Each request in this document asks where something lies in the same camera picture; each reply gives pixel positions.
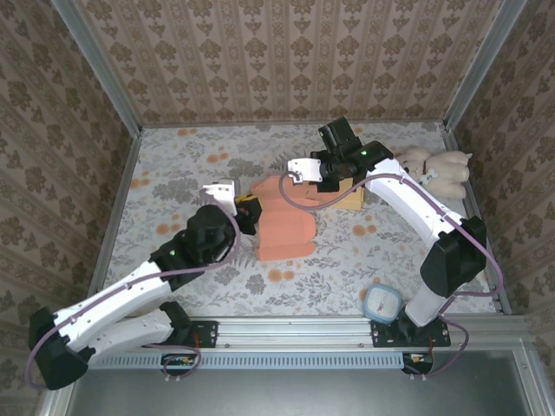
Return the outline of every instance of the beige wallpaper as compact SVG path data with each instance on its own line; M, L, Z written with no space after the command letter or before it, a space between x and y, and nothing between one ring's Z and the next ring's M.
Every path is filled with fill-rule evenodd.
M500 0L77 0L144 125L438 119Z
M529 0L457 126L516 312L555 384L555 2Z
M50 3L0 2L0 415L33 412L29 316L87 294L129 145Z

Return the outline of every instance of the patterned fabric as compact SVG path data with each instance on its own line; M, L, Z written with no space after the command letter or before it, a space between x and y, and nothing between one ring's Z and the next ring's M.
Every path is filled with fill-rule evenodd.
M555 3L529 1L455 135L518 313L555 382Z
M501 0L78 0L144 125L443 118Z
M442 125L432 122L353 125L363 142L380 140L396 152L422 146L445 150ZM199 208L199 188L219 178L242 192L280 174L288 159L323 149L317 125L158 128L143 133L140 157L116 239L106 285L124 277L186 226ZM460 201L446 201L464 212ZM317 248L309 257L261 263L258 237L242 237L238 257L175 292L192 316L361 315L371 283L410 299L421 284L424 243L397 212L365 192L361 211L315 214ZM469 285L486 291L483 275ZM461 298L451 312L494 312L487 298Z
M29 316L87 294L130 138L48 1L0 3L0 414L32 414Z

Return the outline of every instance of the floral tablecloth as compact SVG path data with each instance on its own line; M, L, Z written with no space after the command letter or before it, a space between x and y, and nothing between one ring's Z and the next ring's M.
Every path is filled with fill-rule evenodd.
M380 140L394 152L421 146L441 152L435 122L352 126L363 143ZM105 285L148 258L183 228L199 207L199 189L220 178L251 184L283 171L289 159L323 149L318 125L157 128L142 133L140 156L127 195ZM442 201L463 212L459 201ZM306 258L261 263L257 237L244 236L238 257L173 294L191 316L360 315L371 283L384 283L408 300L421 284L423 242L391 207L365 190L361 211L316 214L315 252ZM479 275L466 289L487 290ZM486 298L458 299L449 312L494 312Z

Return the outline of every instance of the plush toy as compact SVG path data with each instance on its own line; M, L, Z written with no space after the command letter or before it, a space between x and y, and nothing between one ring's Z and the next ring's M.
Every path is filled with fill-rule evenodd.
M397 156L410 177L438 198L463 199L467 192L461 182L468 180L468 160L472 154L445 152L432 156L421 148Z

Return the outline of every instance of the floor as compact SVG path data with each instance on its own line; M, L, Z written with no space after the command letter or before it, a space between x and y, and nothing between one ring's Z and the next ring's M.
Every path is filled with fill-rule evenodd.
M436 354L437 360L448 358ZM180 382L158 371L89 371L68 415L528 416L513 354L465 353L437 378L401 370L199 370Z
M352 126L363 143L379 140L394 153L411 146L445 150L439 122ZM147 129L105 285L148 258L182 229L199 207L199 188L220 178L253 182L279 174L288 159L323 149L318 125ZM399 290L405 300L421 284L424 244L393 209L365 191L361 211L315 214L315 252L306 258L261 263L257 237L245 237L231 265L174 293L191 316L360 315L371 283ZM460 201L442 201L464 212ZM479 275L467 286L487 290ZM494 312L489 298L459 298L450 313Z

